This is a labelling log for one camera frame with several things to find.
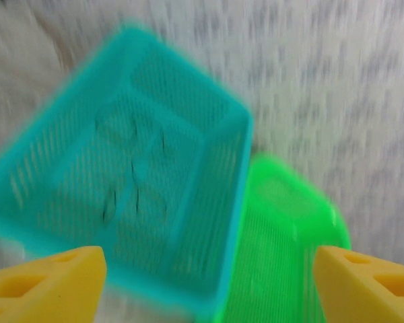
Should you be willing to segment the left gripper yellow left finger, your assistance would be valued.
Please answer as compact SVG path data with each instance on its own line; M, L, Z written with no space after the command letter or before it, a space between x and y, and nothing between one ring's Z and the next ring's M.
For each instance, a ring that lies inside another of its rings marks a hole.
M93 322L106 273L99 246L0 269L0 322Z

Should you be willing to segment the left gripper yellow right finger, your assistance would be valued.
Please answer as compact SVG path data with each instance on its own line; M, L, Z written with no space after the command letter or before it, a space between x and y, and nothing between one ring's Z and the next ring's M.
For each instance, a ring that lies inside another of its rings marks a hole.
M404 265L320 246L314 280L327 322L404 322Z

